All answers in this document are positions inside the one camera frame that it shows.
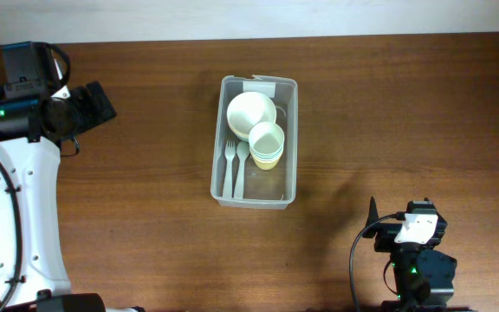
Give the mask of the green plastic bowl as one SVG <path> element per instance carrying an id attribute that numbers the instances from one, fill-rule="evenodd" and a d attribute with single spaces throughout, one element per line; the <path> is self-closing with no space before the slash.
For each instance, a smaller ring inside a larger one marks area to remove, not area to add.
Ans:
<path id="1" fill-rule="evenodd" d="M 232 132 L 235 134 L 235 136 L 242 140 L 242 141 L 245 141 L 245 142 L 248 142 L 249 141 L 249 135 L 248 134 L 245 134 L 245 133 L 239 133 L 237 131 L 234 131 L 232 130 Z"/>

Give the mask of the yellow plastic cup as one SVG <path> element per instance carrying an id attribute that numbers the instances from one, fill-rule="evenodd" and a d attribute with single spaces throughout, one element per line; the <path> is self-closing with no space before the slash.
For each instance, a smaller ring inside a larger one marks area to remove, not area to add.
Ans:
<path id="1" fill-rule="evenodd" d="M 273 169 L 279 162 L 279 158 L 276 159 L 259 159 L 257 157 L 252 157 L 256 166 L 264 171 Z"/>

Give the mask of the yellow plastic bowl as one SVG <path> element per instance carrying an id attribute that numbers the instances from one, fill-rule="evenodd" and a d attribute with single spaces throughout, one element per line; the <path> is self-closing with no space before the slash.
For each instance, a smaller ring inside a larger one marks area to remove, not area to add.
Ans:
<path id="1" fill-rule="evenodd" d="M 229 129 L 235 134 L 235 136 L 242 141 L 249 141 L 249 135 L 247 133 L 242 133 L 236 130 L 231 124 L 229 124 Z"/>

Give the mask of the white plastic spoon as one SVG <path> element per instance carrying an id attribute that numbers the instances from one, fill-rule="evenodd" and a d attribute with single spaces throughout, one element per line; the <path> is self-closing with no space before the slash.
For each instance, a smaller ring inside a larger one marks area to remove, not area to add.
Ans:
<path id="1" fill-rule="evenodd" d="M 240 141 L 237 145 L 238 171 L 233 198 L 242 199 L 244 193 L 245 162 L 250 156 L 250 146 L 248 142 Z"/>

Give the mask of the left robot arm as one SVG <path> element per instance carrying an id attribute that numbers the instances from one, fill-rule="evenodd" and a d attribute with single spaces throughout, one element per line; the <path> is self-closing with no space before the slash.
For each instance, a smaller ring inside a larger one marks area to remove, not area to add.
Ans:
<path id="1" fill-rule="evenodd" d="M 68 88 L 68 55 L 47 42 L 2 47 L 0 311 L 105 311 L 75 294 L 60 244 L 56 184 L 62 143 L 116 117 L 99 82 Z"/>

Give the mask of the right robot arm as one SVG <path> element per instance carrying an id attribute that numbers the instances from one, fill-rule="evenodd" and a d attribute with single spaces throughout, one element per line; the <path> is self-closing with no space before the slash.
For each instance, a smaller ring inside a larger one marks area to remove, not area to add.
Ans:
<path id="1" fill-rule="evenodd" d="M 272 76 L 227 76 L 219 94 L 211 196 L 221 205 L 284 210 L 298 197 L 298 86 Z M 380 216 L 376 202 L 358 235 L 389 254 L 395 301 L 384 311 L 445 311 L 457 261 L 435 248 L 447 224 L 427 198 Z"/>

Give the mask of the green plastic cup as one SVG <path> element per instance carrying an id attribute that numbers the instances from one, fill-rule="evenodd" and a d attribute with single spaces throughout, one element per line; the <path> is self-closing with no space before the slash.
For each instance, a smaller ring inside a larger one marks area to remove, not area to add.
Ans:
<path id="1" fill-rule="evenodd" d="M 275 158 L 280 157 L 282 155 L 283 148 L 282 147 L 278 148 L 277 150 L 275 150 L 274 152 L 271 152 L 271 153 L 262 153 L 262 152 L 257 151 L 253 147 L 251 147 L 250 153 L 259 159 L 275 159 Z"/>

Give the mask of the cream plastic cup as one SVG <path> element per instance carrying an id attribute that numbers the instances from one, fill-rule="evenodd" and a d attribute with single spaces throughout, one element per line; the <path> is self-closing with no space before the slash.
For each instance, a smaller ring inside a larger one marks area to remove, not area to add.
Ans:
<path id="1" fill-rule="evenodd" d="M 262 153 L 271 153 L 283 147 L 284 140 L 284 132 L 275 122 L 260 122 L 249 133 L 249 147 Z"/>

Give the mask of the white plastic bowl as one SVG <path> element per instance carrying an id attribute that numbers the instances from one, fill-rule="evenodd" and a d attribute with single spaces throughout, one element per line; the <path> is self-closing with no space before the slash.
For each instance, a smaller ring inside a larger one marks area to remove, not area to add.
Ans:
<path id="1" fill-rule="evenodd" d="M 258 123 L 276 121 L 274 102 L 265 94 L 244 92 L 230 101 L 227 107 L 227 123 L 236 130 L 250 134 Z"/>

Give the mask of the pink plastic cup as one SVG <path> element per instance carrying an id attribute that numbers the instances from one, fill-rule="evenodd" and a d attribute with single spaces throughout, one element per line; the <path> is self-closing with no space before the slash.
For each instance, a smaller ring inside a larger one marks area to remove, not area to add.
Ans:
<path id="1" fill-rule="evenodd" d="M 257 161 L 269 163 L 277 161 L 279 158 L 281 158 L 283 151 L 278 151 L 277 153 L 263 154 L 251 150 L 250 154 Z"/>

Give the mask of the white plastic fork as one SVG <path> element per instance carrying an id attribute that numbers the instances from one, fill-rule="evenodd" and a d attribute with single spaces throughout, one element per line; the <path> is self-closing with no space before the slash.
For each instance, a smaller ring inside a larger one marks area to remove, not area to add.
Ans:
<path id="1" fill-rule="evenodd" d="M 234 140 L 227 140 L 224 149 L 224 157 L 226 160 L 226 167 L 224 173 L 223 197 L 232 197 L 232 163 L 236 156 L 236 144 Z"/>

